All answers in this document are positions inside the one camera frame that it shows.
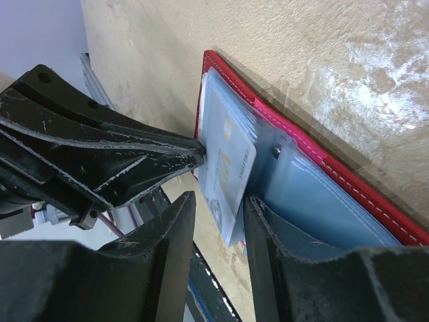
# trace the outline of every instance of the pink wire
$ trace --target pink wire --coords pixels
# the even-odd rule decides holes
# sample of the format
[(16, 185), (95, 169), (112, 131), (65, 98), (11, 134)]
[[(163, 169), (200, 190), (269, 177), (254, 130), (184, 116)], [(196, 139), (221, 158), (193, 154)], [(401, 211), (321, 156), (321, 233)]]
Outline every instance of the pink wire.
[(108, 220), (102, 213), (99, 214), (99, 218), (107, 227), (110, 228), (111, 231), (113, 231), (113, 233), (115, 233), (116, 236), (118, 237), (124, 236), (123, 232), (120, 231), (119, 228), (116, 227), (115, 224), (112, 223), (110, 220)]

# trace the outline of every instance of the wallet stitching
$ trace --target wallet stitching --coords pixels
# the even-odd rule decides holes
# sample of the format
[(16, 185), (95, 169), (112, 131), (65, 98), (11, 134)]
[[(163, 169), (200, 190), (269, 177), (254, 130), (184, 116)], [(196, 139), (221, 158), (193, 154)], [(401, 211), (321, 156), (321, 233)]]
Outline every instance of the wallet stitching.
[[(246, 100), (246, 102), (248, 102), (252, 107), (253, 107), (253, 102), (247, 97), (247, 95), (245, 93), (243, 93), (243, 91), (241, 91), (241, 89), (235, 84), (235, 82), (233, 81), (233, 79), (231, 79), (231, 77), (229, 77), (224, 70), (222, 69), (222, 67), (220, 67), (210, 56), (205, 56), (204, 57), (204, 64), (203, 64), (203, 71), (206, 70), (206, 63), (207, 63), (207, 59), (209, 59), (217, 68), (218, 71), (224, 76), (226, 77), (229, 82), (234, 86), (234, 88), (242, 95), (242, 97), (244, 98), (244, 100)], [(388, 218), (394, 225), (397, 225), (401, 231), (403, 231), (404, 233), (406, 233), (410, 238), (412, 238), (415, 242), (417, 241), (417, 238), (415, 238), (413, 235), (411, 235), (408, 231), (406, 231), (401, 225), (399, 225), (396, 221), (394, 221), (387, 213), (383, 212), (379, 207), (375, 206), (373, 202), (371, 202), (367, 196), (365, 196), (363, 193), (361, 193), (359, 190), (357, 190), (354, 186), (352, 186), (351, 183), (349, 183), (347, 180), (345, 180), (341, 175), (339, 175), (336, 171), (334, 171), (329, 165), (327, 165), (323, 158), (321, 156), (319, 156), (317, 154), (316, 151), (314, 151), (298, 134), (292, 132), (291, 129), (287, 128), (284, 124), (280, 123), (278, 120), (276, 120), (273, 116), (271, 116), (270, 114), (268, 114), (266, 111), (262, 110), (262, 109), (258, 109), (256, 108), (259, 112), (263, 113), (266, 117), (268, 117), (269, 119), (271, 119), (272, 122), (276, 123), (277, 125), (279, 125), (282, 129), (284, 129), (286, 132), (288, 132), (291, 136), (295, 137), (297, 140), (300, 140), (308, 149), (310, 149), (310, 151), (317, 156), (317, 158), (319, 158), (320, 160), (322, 160), (322, 165), (326, 166), (326, 168), (328, 169), (328, 171), (330, 171), (331, 173), (333, 173), (335, 176), (337, 176), (341, 181), (345, 182), (345, 184), (353, 189), (353, 191), (355, 191), (356, 193), (359, 193), (364, 200), (370, 205), (372, 206), (375, 210), (379, 211), (380, 213), (382, 213), (386, 218)]]

